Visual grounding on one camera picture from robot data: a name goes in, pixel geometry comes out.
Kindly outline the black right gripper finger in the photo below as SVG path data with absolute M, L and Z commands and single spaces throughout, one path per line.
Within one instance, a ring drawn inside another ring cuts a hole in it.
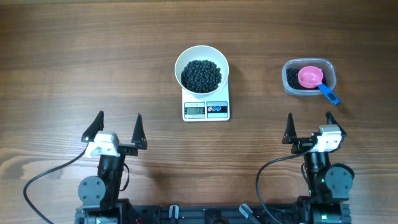
M 340 131 L 341 131 L 341 136 L 342 137 L 347 137 L 347 134 L 345 132 L 345 130 L 337 123 L 337 121 L 335 120 L 335 118 L 333 117 L 332 113 L 330 111 L 326 112 L 325 114 L 326 116 L 326 122 L 327 124 L 335 124 L 339 127 Z
M 295 130 L 294 119 L 292 113 L 288 114 L 287 125 L 284 136 L 282 138 L 282 144 L 296 144 L 298 143 L 297 133 Z

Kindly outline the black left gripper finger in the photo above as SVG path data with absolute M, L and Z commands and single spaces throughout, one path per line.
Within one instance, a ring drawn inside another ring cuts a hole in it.
M 98 131 L 102 131 L 104 128 L 104 112 L 100 111 L 95 120 L 90 124 L 86 131 L 81 136 L 82 142 L 92 142 Z
M 142 115 L 138 114 L 134 126 L 131 143 L 134 147 L 142 150 L 147 149 L 147 139 L 143 128 Z

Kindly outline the pink scoop with blue handle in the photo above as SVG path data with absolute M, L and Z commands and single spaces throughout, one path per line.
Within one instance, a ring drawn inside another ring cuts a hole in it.
M 315 88 L 324 94 L 324 96 L 334 105 L 340 104 L 340 100 L 335 93 L 323 84 L 323 72 L 320 68 L 314 66 L 303 67 L 298 72 L 298 82 L 305 88 Z

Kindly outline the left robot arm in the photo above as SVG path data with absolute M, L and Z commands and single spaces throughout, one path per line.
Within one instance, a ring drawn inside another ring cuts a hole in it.
M 140 223 L 138 212 L 128 199 L 119 198 L 119 193 L 128 185 L 121 187 L 123 171 L 128 168 L 126 156 L 147 149 L 142 116 L 137 115 L 130 144 L 119 142 L 116 133 L 103 129 L 104 112 L 100 111 L 81 137 L 88 144 L 84 155 L 99 155 L 99 164 L 97 174 L 84 178 L 78 186 L 82 206 L 76 209 L 75 223 Z

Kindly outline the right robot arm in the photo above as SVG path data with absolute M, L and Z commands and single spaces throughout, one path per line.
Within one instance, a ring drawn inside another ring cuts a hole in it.
M 344 164 L 331 164 L 329 154 L 337 151 L 346 137 L 346 132 L 330 112 L 326 124 L 308 138 L 297 136 L 292 114 L 288 114 L 282 144 L 291 144 L 294 156 L 303 156 L 304 177 L 308 196 L 299 196 L 295 203 L 295 223 L 352 222 L 349 192 L 353 186 L 354 171 Z

